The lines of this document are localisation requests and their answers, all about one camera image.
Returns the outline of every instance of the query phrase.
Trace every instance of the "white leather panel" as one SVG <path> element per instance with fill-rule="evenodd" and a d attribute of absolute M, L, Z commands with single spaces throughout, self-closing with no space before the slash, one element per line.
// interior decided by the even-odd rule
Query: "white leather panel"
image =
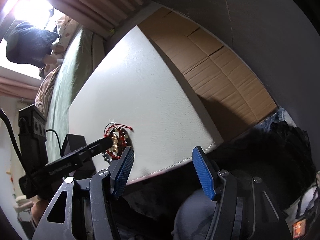
<path fill-rule="evenodd" d="M 109 122 L 133 127 L 129 135 L 135 160 L 128 183 L 191 161 L 195 146 L 209 152 L 222 143 L 196 93 L 157 49 L 134 27 L 103 59 L 69 109 L 69 133 L 84 135 L 87 143 L 102 138 Z M 108 167 L 102 155 L 93 162 L 97 171 Z"/>

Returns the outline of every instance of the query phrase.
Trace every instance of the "black fabric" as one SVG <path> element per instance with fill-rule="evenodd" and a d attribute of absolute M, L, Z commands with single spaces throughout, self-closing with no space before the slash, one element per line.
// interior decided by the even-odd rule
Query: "black fabric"
<path fill-rule="evenodd" d="M 316 177 L 307 132 L 285 121 L 272 123 L 269 132 L 252 129 L 208 157 L 221 169 L 261 177 L 282 210 L 289 208 Z"/>
<path fill-rule="evenodd" d="M 17 64 L 43 68 L 43 57 L 51 54 L 51 45 L 59 34 L 39 29 L 29 22 L 18 24 L 7 38 L 7 59 Z"/>
<path fill-rule="evenodd" d="M 134 211 L 124 198 L 120 197 L 118 201 L 111 202 L 111 207 L 119 233 L 124 235 L 127 232 L 127 236 L 121 239 L 129 239 L 132 235 L 135 239 L 138 236 L 148 240 L 171 239 L 170 232 L 164 230 L 160 223 Z"/>
<path fill-rule="evenodd" d="M 8 41 L 8 37 L 10 35 L 10 33 L 12 32 L 12 30 L 20 23 L 23 23 L 24 20 L 14 20 L 13 23 L 10 25 L 10 28 L 7 30 L 6 34 L 4 35 L 4 39 L 6 41 Z"/>

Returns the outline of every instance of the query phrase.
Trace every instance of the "pink curtain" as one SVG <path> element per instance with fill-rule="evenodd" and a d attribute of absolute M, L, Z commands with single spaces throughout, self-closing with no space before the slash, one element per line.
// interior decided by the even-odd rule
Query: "pink curtain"
<path fill-rule="evenodd" d="M 0 95 L 35 100 L 39 88 L 0 77 Z"/>
<path fill-rule="evenodd" d="M 108 39 L 147 0 L 48 0 L 53 7 Z"/>

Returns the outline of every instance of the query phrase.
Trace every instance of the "bed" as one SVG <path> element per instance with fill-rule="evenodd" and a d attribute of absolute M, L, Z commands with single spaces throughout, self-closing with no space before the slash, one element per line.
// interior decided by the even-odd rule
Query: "bed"
<path fill-rule="evenodd" d="M 89 76 L 104 58 L 102 38 L 79 26 L 71 39 L 56 76 L 47 116 L 47 129 L 54 129 L 61 143 L 69 131 L 68 109 Z M 60 158 L 57 138 L 47 133 L 49 162 Z"/>

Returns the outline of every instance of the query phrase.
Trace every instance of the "cardboard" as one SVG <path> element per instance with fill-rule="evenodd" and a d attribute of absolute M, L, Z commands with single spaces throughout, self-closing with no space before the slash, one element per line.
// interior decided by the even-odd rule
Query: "cardboard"
<path fill-rule="evenodd" d="M 254 73 L 195 23 L 160 8 L 139 28 L 188 80 L 225 141 L 276 110 L 276 104 Z"/>

